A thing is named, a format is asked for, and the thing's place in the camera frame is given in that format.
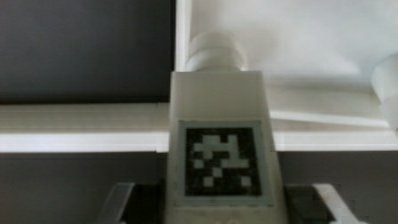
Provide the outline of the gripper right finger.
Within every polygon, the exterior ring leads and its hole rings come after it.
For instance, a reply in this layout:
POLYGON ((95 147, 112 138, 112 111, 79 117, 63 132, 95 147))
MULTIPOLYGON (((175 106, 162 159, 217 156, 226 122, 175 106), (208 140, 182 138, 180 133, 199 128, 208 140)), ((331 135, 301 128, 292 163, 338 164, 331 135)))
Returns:
POLYGON ((335 186, 317 183, 313 187, 335 217, 331 224, 368 224, 358 219, 335 186))

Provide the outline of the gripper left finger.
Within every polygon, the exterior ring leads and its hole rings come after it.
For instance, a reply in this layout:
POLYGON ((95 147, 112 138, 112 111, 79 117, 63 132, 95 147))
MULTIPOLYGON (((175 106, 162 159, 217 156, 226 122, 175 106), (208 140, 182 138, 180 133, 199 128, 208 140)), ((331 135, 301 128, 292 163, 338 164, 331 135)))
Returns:
POLYGON ((121 224, 130 201, 134 183, 118 183, 112 187, 95 224, 121 224))

